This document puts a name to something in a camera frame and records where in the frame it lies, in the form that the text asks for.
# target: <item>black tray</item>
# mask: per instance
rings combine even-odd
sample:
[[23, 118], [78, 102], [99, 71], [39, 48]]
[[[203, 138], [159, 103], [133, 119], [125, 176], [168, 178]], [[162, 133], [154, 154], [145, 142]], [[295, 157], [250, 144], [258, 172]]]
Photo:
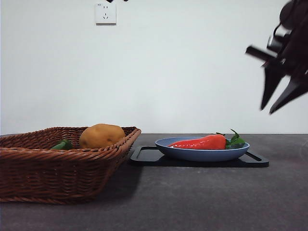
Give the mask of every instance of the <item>black tray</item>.
[[195, 162], [173, 159], [162, 154], [156, 146], [140, 146], [131, 155], [129, 163], [139, 166], [169, 167], [268, 167], [269, 161], [257, 154], [246, 152], [240, 158], [221, 162]]

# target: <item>green pepper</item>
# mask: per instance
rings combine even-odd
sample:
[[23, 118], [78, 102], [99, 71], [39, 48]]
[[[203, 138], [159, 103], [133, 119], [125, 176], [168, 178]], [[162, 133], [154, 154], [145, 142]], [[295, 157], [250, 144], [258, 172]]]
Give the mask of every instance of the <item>green pepper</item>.
[[68, 140], [61, 140], [58, 142], [57, 145], [53, 146], [51, 149], [55, 150], [70, 150], [73, 148], [71, 141]]

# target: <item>white wall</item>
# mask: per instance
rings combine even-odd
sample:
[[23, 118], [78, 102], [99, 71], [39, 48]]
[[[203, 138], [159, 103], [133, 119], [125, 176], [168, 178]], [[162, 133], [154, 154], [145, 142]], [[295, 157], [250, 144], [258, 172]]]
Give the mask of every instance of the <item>white wall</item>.
[[308, 95], [269, 115], [265, 48], [286, 0], [1, 1], [1, 134], [109, 123], [144, 133], [308, 133]]

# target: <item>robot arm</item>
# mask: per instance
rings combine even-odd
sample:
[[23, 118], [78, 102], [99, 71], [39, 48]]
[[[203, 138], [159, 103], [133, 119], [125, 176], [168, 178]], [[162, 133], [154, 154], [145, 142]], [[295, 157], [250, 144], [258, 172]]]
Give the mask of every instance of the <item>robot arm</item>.
[[[280, 21], [267, 45], [267, 49], [277, 53], [275, 56], [253, 46], [246, 50], [246, 53], [266, 61], [263, 65], [265, 87], [262, 110], [280, 80], [286, 75], [291, 77], [287, 88], [271, 107], [270, 114], [308, 92], [308, 0], [292, 0], [287, 3], [280, 13]], [[276, 35], [280, 25], [291, 32], [284, 36]]]

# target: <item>green vegetable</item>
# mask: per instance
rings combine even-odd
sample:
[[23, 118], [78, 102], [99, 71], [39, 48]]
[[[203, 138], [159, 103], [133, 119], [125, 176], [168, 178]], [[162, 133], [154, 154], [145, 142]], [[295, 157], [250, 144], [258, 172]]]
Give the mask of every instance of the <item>green vegetable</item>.
[[245, 141], [242, 138], [240, 138], [240, 135], [236, 131], [234, 131], [233, 129], [231, 130], [235, 134], [231, 138], [231, 140], [226, 139], [226, 149], [242, 148], [245, 144]]
[[58, 142], [57, 145], [53, 146], [51, 149], [55, 150], [70, 150], [73, 148], [71, 141], [68, 140], [61, 140]]

